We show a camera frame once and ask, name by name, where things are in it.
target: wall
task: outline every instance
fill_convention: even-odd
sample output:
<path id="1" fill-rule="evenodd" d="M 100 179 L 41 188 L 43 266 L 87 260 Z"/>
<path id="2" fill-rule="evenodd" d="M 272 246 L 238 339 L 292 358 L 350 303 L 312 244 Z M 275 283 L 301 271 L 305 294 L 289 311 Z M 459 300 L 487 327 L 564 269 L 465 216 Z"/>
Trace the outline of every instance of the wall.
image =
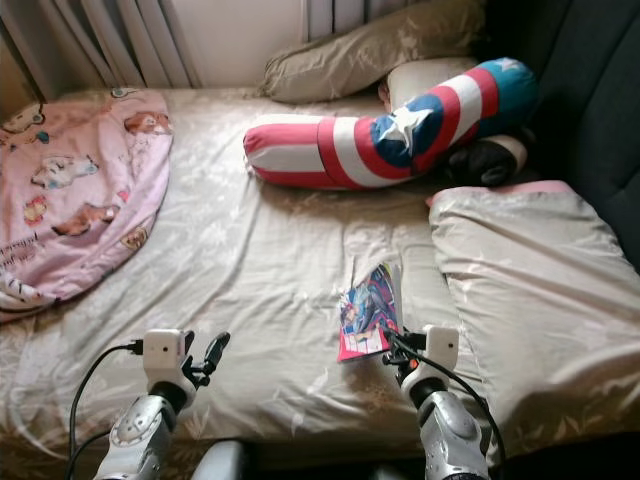
<path id="1" fill-rule="evenodd" d="M 267 59 L 301 39 L 302 0 L 173 0 L 173 4 L 206 86 L 255 85 Z"/>
<path id="2" fill-rule="evenodd" d="M 36 100 L 20 67 L 0 37 L 0 122 Z"/>

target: pink blanket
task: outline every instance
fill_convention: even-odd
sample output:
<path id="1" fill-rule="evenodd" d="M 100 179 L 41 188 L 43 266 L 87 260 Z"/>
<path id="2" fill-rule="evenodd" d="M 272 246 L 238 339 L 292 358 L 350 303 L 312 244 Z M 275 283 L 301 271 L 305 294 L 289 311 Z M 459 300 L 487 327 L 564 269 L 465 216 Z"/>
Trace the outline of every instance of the pink blanket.
<path id="1" fill-rule="evenodd" d="M 33 105 L 0 130 L 0 321 L 88 289 L 146 241 L 169 178 L 162 96 Z"/>

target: bed sheet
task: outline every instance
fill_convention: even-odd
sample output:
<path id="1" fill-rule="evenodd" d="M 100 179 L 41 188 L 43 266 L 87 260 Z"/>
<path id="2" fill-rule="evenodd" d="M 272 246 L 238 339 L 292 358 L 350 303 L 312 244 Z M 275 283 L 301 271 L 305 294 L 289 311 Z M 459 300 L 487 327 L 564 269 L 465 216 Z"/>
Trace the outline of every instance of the bed sheet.
<path id="1" fill-rule="evenodd" d="M 166 478 L 188 478 L 221 438 L 259 444 L 267 467 L 418 454 L 415 410 L 392 369 L 379 357 L 337 363 L 336 306 L 378 260 L 399 258 L 405 324 L 460 327 L 424 204 L 440 182 L 317 192 L 247 174 L 242 139 L 258 115 L 377 115 L 374 95 L 291 107 L 251 90 L 163 93 L 171 176 L 145 247 L 82 298 L 0 327 L 3 478 L 61 477 L 80 379 L 107 347 L 153 327 L 193 329 L 196 358 L 218 332 L 232 335 L 211 385 L 181 415 Z M 144 391 L 141 363 L 117 353 L 98 368 L 78 409 L 79 440 Z M 482 393 L 464 337 L 457 371 Z M 89 449 L 81 469 L 100 455 L 100 445 Z"/>

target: white curtain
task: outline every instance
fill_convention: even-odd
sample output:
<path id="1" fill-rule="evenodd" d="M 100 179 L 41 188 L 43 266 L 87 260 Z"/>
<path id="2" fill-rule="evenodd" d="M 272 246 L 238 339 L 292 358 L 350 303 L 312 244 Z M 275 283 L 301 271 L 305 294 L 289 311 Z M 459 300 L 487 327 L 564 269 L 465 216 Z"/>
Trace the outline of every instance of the white curtain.
<path id="1" fill-rule="evenodd" d="M 4 0 L 2 20 L 46 100 L 82 88 L 202 86 L 176 0 Z"/>
<path id="2" fill-rule="evenodd" d="M 353 30 L 371 20 L 419 0 L 303 0 L 307 12 L 307 38 Z"/>

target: captain america pillow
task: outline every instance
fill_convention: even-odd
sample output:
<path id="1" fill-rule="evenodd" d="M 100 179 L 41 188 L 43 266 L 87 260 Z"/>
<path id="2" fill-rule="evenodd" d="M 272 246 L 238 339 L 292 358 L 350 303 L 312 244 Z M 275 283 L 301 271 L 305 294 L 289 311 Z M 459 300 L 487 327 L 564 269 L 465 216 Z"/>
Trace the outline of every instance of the captain america pillow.
<path id="1" fill-rule="evenodd" d="M 449 148 L 525 123 L 537 83 L 523 63 L 481 63 L 388 115 L 260 117 L 244 138 L 249 165 L 270 183 L 325 189 L 395 185 L 428 172 Z"/>

